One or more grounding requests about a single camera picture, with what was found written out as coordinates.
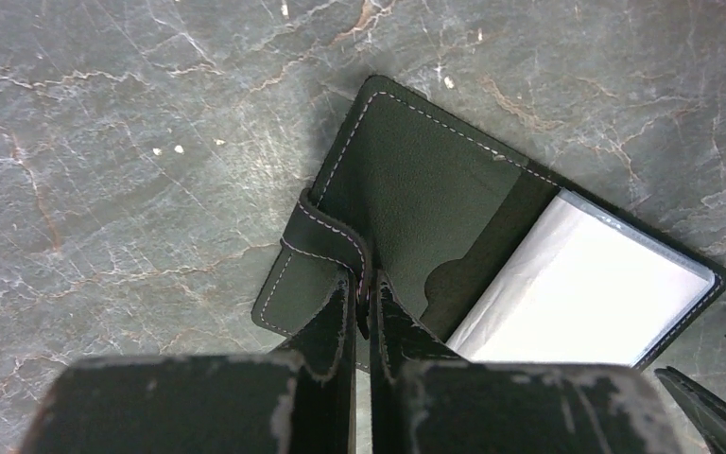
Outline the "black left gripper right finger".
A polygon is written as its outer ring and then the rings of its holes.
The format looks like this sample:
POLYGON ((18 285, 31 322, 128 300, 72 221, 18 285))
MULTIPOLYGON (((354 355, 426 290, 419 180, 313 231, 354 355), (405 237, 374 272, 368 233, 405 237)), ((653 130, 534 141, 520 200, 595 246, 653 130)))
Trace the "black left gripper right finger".
POLYGON ((379 271, 370 287, 376 453, 677 453, 658 393, 600 364, 475 363, 432 335, 379 271))

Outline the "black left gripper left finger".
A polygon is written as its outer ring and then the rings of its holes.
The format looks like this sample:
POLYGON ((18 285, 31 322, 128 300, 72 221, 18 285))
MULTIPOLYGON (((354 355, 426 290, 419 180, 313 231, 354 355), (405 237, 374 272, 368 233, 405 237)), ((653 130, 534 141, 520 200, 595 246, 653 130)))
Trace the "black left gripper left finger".
POLYGON ((266 354, 83 358, 54 381, 25 453, 351 453, 357 283, 266 354))

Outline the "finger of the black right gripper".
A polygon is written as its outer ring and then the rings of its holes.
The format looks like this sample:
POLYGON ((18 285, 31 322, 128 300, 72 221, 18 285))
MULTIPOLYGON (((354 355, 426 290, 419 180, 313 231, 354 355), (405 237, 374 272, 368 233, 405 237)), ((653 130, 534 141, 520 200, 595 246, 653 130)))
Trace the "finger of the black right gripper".
POLYGON ((654 370, 711 453, 726 454, 726 402, 673 367, 654 370))

